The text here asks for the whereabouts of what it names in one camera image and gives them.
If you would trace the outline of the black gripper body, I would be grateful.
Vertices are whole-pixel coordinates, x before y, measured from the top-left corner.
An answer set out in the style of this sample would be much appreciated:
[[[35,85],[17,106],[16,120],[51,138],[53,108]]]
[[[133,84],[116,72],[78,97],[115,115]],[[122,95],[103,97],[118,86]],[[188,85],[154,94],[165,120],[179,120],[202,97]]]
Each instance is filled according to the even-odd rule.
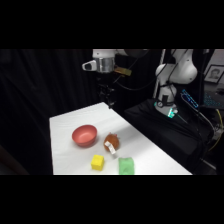
[[[113,91],[113,76],[111,74],[100,74],[98,77],[99,93],[109,96]]]

